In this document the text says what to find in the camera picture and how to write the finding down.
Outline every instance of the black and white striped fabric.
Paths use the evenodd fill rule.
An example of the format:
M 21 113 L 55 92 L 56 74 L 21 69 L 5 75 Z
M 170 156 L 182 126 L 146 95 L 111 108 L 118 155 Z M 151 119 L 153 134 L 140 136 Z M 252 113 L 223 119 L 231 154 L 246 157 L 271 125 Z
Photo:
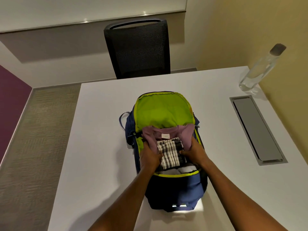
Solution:
M 160 160 L 163 170 L 179 167 L 187 162 L 185 157 L 179 153 L 183 150 L 183 145 L 179 138 L 157 141 L 157 149 L 158 153 L 164 154 Z

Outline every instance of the black office chair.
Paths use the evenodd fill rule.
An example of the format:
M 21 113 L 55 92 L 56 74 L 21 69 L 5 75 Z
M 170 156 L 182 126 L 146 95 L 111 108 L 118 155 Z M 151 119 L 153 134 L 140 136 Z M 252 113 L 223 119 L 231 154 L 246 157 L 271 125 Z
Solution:
M 151 24 L 118 28 L 136 23 Z M 132 19 L 110 24 L 104 35 L 117 79 L 170 73 L 167 21 Z

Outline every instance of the tabletop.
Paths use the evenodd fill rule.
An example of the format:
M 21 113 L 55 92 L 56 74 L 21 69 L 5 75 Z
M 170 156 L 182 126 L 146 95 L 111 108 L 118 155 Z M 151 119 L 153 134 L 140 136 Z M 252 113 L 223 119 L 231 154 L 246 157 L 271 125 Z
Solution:
M 191 104 L 211 160 L 288 230 L 308 227 L 308 166 L 259 87 L 254 100 L 288 163 L 258 165 L 230 97 L 248 67 L 82 84 L 48 231 L 87 230 L 136 176 L 119 116 L 146 92 L 174 91 Z M 211 183 L 196 210 L 152 210 L 145 198 L 135 230 L 234 230 Z

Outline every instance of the purple wall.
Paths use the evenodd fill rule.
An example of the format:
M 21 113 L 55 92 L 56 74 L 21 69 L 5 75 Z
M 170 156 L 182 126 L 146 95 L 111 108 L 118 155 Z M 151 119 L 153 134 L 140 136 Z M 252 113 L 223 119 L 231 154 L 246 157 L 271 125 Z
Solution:
M 32 88 L 0 66 L 0 162 Z

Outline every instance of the backpack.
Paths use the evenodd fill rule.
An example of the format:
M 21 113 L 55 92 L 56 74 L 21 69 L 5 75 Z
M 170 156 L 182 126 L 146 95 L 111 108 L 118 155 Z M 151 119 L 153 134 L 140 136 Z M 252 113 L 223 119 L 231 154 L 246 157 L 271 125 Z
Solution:
M 137 173 L 140 171 L 139 153 L 143 149 L 142 128 L 170 128 L 177 125 L 195 124 L 193 136 L 202 144 L 198 134 L 199 121 L 189 102 L 179 93 L 171 91 L 150 92 L 141 95 L 125 124 L 126 142 L 134 149 Z M 193 210 L 207 187 L 207 174 L 200 168 L 179 175 L 154 173 L 145 196 L 152 209 L 173 211 Z

